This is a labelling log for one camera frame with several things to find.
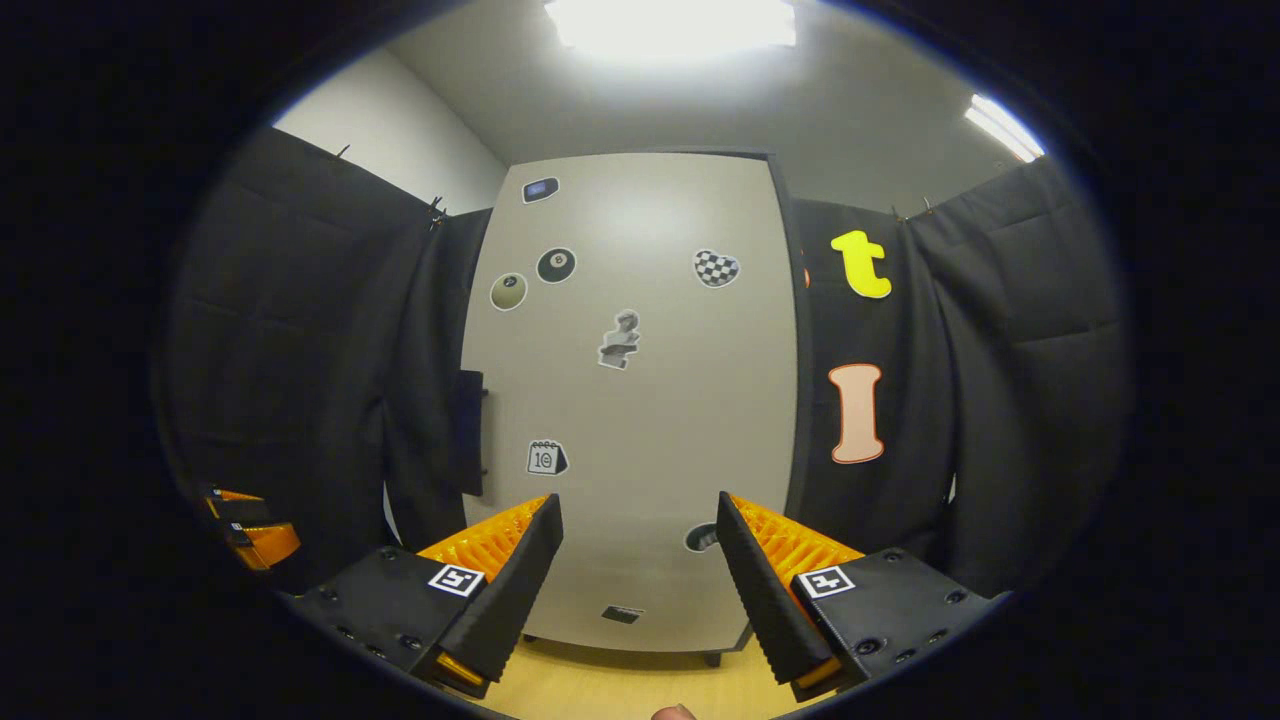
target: ceiling light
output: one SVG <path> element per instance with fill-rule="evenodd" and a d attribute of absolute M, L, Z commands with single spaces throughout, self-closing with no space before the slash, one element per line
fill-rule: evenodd
<path fill-rule="evenodd" d="M 973 96 L 973 106 L 965 110 L 964 117 L 987 131 L 987 135 L 1004 143 L 1024 163 L 1030 163 L 1044 154 L 1044 149 L 1036 142 L 1036 138 L 1021 123 L 1009 114 L 1009 110 L 980 95 Z"/>
<path fill-rule="evenodd" d="M 561 42 L 594 55 L 682 59 L 796 42 L 780 0 L 554 0 Z"/>

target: black curtain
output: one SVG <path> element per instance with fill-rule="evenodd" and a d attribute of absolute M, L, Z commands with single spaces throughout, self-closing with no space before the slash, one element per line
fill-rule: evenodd
<path fill-rule="evenodd" d="M 305 589 L 388 542 L 383 397 L 429 210 L 274 128 L 236 155 L 177 258 L 157 400 L 183 491 L 266 500 Z"/>
<path fill-rule="evenodd" d="M 893 215 L 810 200 L 792 201 L 809 273 L 813 420 L 795 516 L 863 552 L 899 546 L 925 557 L 945 509 L 954 456 L 951 355 L 929 270 Z M 863 231 L 884 249 L 882 299 L 855 293 L 831 241 Z M 851 465 L 832 460 L 840 442 L 840 391 L 828 373 L 867 363 L 881 369 L 876 428 L 884 452 Z"/>
<path fill-rule="evenodd" d="M 902 224 L 955 378 L 945 565 L 980 593 L 1044 577 L 1116 473 L 1134 410 L 1114 243 L 1048 158 Z"/>
<path fill-rule="evenodd" d="M 909 219 L 794 209 L 815 363 L 796 518 L 864 552 L 905 547 L 986 596 L 1025 589 L 1085 527 L 1134 407 L 1108 238 L 1048 158 Z M 884 247 L 883 299 L 855 293 L 831 249 L 854 229 Z M 841 465 L 827 372 L 850 363 L 883 373 L 884 454 Z"/>
<path fill-rule="evenodd" d="M 466 527 L 451 456 L 454 383 L 471 277 L 492 210 L 451 217 L 415 265 L 392 348 L 387 401 L 388 495 L 401 541 L 419 550 Z"/>

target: screw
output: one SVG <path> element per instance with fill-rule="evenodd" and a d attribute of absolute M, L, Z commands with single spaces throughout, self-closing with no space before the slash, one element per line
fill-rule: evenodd
<path fill-rule="evenodd" d="M 879 641 L 873 638 L 867 638 L 865 641 L 861 641 L 856 646 L 854 646 L 854 652 L 856 652 L 858 655 L 872 655 L 874 652 L 878 652 L 879 648 L 881 648 Z"/>

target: orange gripper pad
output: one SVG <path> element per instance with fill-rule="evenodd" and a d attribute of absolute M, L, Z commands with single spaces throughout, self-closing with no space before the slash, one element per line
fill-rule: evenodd
<path fill-rule="evenodd" d="M 535 497 L 488 520 L 481 520 L 428 547 L 419 555 L 436 562 L 448 562 L 484 573 L 485 579 L 492 583 L 516 550 L 516 544 L 534 514 L 548 497 L 545 495 Z"/>
<path fill-rule="evenodd" d="M 762 507 L 741 497 L 728 496 L 737 507 L 746 527 L 760 543 L 760 550 L 778 574 L 778 580 L 787 589 L 791 600 L 804 610 L 796 594 L 791 591 L 791 579 L 800 573 L 822 570 L 850 560 L 863 557 L 861 552 L 841 544 L 827 536 L 810 530 L 795 520 Z"/>

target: ceiling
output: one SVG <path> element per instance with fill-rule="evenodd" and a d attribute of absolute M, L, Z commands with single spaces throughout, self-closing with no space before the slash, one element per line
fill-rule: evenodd
<path fill-rule="evenodd" d="M 475 0 L 390 45 L 507 165 L 655 146 L 777 154 L 795 197 L 910 215 L 1019 164 L 974 92 L 869 19 L 796 0 L 795 47 L 680 67 L 563 47 L 544 0 Z"/>

